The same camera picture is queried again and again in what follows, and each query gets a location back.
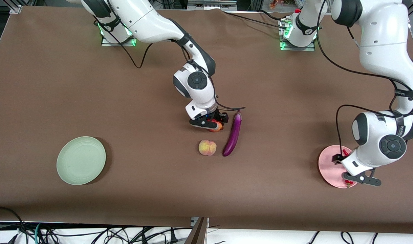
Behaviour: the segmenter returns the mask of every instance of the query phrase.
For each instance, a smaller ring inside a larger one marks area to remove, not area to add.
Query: light green plate
[[[82,136],[68,142],[58,156],[56,169],[60,178],[68,184],[86,184],[103,170],[106,151],[103,144],[90,136]]]

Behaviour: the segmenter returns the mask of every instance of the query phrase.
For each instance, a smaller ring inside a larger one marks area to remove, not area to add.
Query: brown table
[[[0,41],[0,206],[27,221],[187,226],[209,216],[223,228],[413,233],[413,140],[376,171],[381,187],[337,189],[317,168],[320,151],[338,143],[338,106],[386,109],[388,81],[342,71],[320,51],[281,51],[275,28],[219,10],[160,13],[215,59],[220,102],[247,107],[234,153],[197,151],[202,139],[221,150],[230,125],[210,133],[188,124],[189,100],[172,84],[185,63],[175,43],[154,44],[136,69],[120,47],[100,46],[86,10],[24,7]],[[346,28],[328,16],[322,25],[326,53],[363,71]],[[140,62],[145,48],[128,50]],[[411,38],[408,52],[413,59]],[[347,147],[359,112],[340,114]],[[94,182],[72,186],[56,159],[78,136],[102,141],[108,161]]]

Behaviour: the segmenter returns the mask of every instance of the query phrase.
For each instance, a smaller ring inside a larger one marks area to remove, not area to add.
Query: pink plate
[[[342,146],[342,150],[345,150],[347,153],[351,153],[351,150],[347,147]],[[335,165],[331,159],[334,155],[340,153],[341,148],[339,145],[332,145],[325,148],[318,159],[318,167],[321,172],[322,177],[332,186],[338,187],[341,189],[348,188],[345,180],[342,178],[342,173],[346,172],[346,169],[341,165]],[[352,183],[349,187],[353,187],[357,182]]]

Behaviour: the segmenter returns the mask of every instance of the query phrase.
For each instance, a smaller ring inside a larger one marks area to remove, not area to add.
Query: purple eggplant
[[[234,150],[236,143],[238,141],[239,129],[241,128],[241,111],[238,112],[234,116],[234,120],[232,123],[231,133],[229,134],[228,142],[226,143],[225,148],[223,149],[223,156],[229,156],[232,151]]]

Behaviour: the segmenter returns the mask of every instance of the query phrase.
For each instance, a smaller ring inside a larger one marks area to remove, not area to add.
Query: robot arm
[[[82,0],[82,4],[105,28],[104,37],[111,43],[124,42],[131,32],[143,43],[173,41],[185,48],[192,59],[174,74],[173,84],[192,99],[186,106],[190,124],[217,130],[219,123],[228,122],[227,114],[218,111],[210,80],[216,63],[177,22],[162,17],[147,0]]]
[[[293,14],[293,29],[286,37],[295,46],[307,46],[313,40],[318,15],[324,16],[322,0],[307,0],[301,13]],[[408,10],[401,0],[335,0],[331,6],[333,20],[347,27],[362,28],[361,65],[374,74],[390,77],[395,83],[397,108],[380,111],[385,114],[360,113],[352,123],[352,134],[358,147],[340,162],[352,181],[380,185],[365,175],[382,165],[399,160],[406,152],[406,140],[413,138],[413,61],[407,53]]]

